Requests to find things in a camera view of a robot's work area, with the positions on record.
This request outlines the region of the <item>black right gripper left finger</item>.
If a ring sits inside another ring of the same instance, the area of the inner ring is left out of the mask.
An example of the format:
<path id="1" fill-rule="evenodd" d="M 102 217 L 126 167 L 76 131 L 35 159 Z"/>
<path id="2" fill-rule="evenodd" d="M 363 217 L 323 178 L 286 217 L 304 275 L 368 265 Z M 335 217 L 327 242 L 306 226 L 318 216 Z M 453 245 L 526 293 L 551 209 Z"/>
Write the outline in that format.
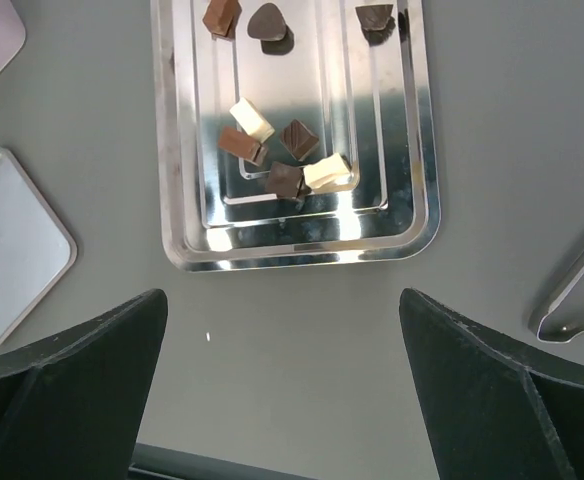
<path id="1" fill-rule="evenodd" d="M 149 290 L 1 354 L 0 479 L 126 478 L 167 317 Z"/>

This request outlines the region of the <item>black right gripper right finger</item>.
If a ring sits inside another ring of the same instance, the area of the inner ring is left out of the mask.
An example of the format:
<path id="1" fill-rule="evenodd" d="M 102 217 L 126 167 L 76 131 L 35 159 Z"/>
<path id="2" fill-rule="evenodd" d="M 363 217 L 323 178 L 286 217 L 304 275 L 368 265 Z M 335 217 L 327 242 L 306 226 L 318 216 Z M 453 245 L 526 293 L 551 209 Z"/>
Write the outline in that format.
<path id="1" fill-rule="evenodd" d="M 584 365 L 406 289 L 399 316 L 442 479 L 584 479 Z"/>

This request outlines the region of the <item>steel tongs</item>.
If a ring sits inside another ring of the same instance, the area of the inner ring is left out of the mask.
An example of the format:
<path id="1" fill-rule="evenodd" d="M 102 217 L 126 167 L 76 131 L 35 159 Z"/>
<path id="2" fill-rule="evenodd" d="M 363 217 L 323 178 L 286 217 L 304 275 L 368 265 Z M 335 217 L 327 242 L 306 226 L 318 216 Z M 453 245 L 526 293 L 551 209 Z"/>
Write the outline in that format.
<path id="1" fill-rule="evenodd" d="M 567 344 L 584 335 L 584 225 L 540 285 L 527 324 L 545 344 Z"/>

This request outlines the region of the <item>cream heart chocolate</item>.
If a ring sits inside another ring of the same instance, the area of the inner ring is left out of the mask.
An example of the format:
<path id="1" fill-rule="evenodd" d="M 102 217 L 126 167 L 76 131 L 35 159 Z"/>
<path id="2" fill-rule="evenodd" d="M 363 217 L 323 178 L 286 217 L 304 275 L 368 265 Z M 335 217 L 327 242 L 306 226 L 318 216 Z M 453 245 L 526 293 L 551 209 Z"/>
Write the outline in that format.
<path id="1" fill-rule="evenodd" d="M 392 4 L 361 5 L 355 8 L 360 26 L 365 32 L 384 30 L 392 16 Z"/>

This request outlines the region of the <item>milk chocolate block top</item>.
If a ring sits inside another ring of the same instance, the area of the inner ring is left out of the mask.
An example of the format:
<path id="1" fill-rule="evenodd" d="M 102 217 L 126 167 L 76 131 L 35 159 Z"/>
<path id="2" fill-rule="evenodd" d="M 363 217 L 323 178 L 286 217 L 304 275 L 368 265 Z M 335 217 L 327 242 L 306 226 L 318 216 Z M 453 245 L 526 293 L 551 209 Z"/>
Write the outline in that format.
<path id="1" fill-rule="evenodd" d="M 210 0 L 203 24 L 213 36 L 233 40 L 240 13 L 238 0 Z"/>

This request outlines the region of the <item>dark rounded triangle chocolate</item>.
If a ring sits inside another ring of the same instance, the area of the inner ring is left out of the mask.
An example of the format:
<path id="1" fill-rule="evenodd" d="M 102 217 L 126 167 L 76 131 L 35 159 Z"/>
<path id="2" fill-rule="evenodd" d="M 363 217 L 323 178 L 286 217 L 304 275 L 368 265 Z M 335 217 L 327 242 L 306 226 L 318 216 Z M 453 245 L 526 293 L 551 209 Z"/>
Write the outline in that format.
<path id="1" fill-rule="evenodd" d="M 280 9 L 273 3 L 263 4 L 252 15 L 247 25 L 248 35 L 260 41 L 280 41 L 286 32 L 286 21 Z"/>

